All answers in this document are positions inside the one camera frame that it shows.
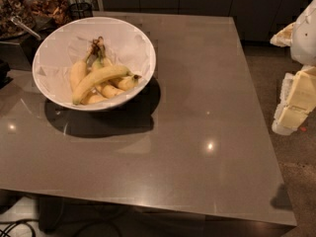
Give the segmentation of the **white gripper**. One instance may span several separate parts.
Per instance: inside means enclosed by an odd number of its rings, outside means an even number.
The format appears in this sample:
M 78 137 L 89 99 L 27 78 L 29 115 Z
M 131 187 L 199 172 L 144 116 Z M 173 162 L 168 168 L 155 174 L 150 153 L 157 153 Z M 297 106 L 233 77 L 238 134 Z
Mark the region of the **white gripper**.
M 291 58 L 304 64 L 295 74 L 286 73 L 281 84 L 272 130 L 291 135 L 316 108 L 316 0 L 270 39 L 270 44 L 290 46 Z

